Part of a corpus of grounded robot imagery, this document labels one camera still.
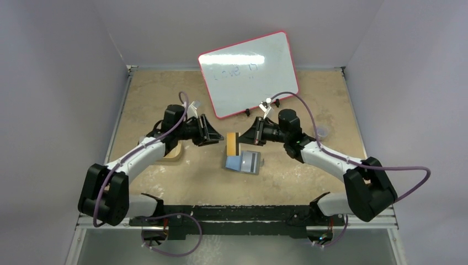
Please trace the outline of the orange credit card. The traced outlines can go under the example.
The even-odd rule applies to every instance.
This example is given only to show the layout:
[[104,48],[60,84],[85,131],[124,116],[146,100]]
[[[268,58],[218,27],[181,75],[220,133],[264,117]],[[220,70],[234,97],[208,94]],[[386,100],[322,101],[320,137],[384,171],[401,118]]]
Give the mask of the orange credit card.
[[238,132],[228,132],[226,135],[226,155],[227,156],[239,156],[240,155],[240,144],[238,142]]

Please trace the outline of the grey credit card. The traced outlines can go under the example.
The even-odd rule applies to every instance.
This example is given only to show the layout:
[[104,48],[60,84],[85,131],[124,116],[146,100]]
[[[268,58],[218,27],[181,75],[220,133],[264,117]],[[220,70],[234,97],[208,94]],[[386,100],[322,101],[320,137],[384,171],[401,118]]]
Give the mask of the grey credit card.
[[259,173],[260,152],[242,151],[240,171],[249,174]]

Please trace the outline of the grey leather card holder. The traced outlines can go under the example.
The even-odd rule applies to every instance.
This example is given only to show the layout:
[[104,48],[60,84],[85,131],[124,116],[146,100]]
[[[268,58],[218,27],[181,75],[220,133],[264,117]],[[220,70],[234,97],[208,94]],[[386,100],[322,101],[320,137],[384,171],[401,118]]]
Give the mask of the grey leather card holder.
[[260,168],[264,166],[264,158],[257,151],[241,151],[238,156],[226,156],[224,169],[258,175]]

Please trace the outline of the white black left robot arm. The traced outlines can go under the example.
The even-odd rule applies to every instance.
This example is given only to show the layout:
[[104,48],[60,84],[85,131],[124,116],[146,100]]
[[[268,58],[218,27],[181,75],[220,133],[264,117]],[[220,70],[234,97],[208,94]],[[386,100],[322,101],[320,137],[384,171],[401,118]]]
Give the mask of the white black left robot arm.
[[143,217],[152,226],[164,220],[163,201],[149,194],[131,195],[132,181],[147,167],[169,154],[180,141],[196,146],[217,144],[224,137],[206,116],[189,115],[188,108],[171,104],[140,143],[123,157],[106,165],[93,164],[84,180],[77,209],[93,219],[93,225],[116,226],[125,218]]

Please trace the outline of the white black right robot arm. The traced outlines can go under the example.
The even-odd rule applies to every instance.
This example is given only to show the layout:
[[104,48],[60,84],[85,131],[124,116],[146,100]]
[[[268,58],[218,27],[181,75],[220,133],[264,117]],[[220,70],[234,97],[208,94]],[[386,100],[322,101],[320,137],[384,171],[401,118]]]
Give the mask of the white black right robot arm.
[[238,140],[257,146],[279,142],[292,159],[317,167],[344,183],[343,193],[326,192],[310,203],[310,218],[315,224],[322,225],[338,214],[352,214],[369,222],[396,202],[398,195],[379,160],[340,160],[341,153],[319,145],[317,139],[303,132],[296,111],[281,110],[278,118],[275,123],[257,117]]

